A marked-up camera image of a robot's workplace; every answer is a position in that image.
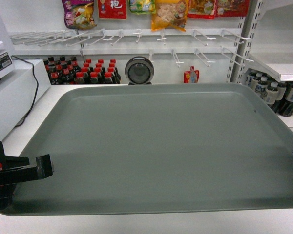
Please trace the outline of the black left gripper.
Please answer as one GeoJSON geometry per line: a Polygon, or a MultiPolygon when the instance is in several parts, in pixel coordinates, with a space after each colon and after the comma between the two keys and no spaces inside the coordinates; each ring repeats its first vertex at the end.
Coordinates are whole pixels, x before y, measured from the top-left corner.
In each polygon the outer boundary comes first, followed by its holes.
{"type": "Polygon", "coordinates": [[[26,157],[7,156],[0,141],[0,211],[12,203],[15,184],[41,180],[53,175],[50,155],[36,157],[36,166],[26,157]]]}

